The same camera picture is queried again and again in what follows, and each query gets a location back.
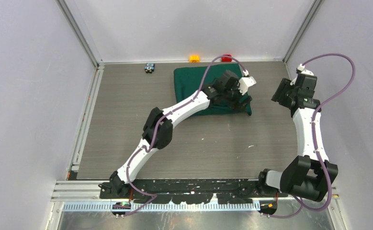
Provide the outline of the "green surgical drape cloth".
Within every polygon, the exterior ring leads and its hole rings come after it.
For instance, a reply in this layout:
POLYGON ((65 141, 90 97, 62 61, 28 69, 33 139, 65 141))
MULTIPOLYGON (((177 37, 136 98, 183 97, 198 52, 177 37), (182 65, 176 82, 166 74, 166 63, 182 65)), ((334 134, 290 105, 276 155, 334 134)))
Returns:
MULTIPOLYGON (((173 72, 174 76, 174 90, 176 101, 179 103, 187 97, 195 94, 195 91, 199 89, 202 77, 207 67, 183 67, 177 68, 173 72)), ((212 83, 216 78, 226 71, 230 70, 234 72, 240 79, 243 77, 240 70, 240 66, 237 63, 234 64, 217 64, 212 65, 204 79, 204 84, 212 83)), ((194 116, 204 115, 230 115, 237 114, 238 112, 222 105, 213 105, 205 110, 199 111, 194 116)))

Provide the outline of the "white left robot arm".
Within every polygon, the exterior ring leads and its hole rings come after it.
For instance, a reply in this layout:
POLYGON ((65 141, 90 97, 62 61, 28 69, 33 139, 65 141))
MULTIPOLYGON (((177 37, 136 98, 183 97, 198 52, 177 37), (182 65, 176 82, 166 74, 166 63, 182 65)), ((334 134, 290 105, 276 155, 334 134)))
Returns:
POLYGON ((146 162, 159 150, 172 141, 173 130, 185 119, 213 105, 225 103, 228 107, 244 110, 251 101, 246 96, 256 80, 247 70, 238 78, 226 70, 211 83, 201 83, 199 88, 181 102, 165 108, 153 108, 144 124, 143 134, 135 151, 128 160, 109 177, 109 181, 99 185, 101 192, 108 192, 118 198, 129 195, 130 189, 136 190, 133 181, 146 162))

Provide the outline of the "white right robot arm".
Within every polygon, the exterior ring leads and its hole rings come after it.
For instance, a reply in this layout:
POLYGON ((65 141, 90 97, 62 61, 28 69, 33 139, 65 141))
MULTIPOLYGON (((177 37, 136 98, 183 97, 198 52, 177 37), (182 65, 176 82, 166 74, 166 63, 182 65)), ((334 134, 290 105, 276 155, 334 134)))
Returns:
POLYGON ((293 80, 283 78, 272 101, 290 110, 296 138, 297 156, 283 172, 264 169, 256 184, 261 196, 277 192, 320 202, 338 175, 324 150, 320 129, 321 102, 313 98, 317 77, 304 70, 293 80))

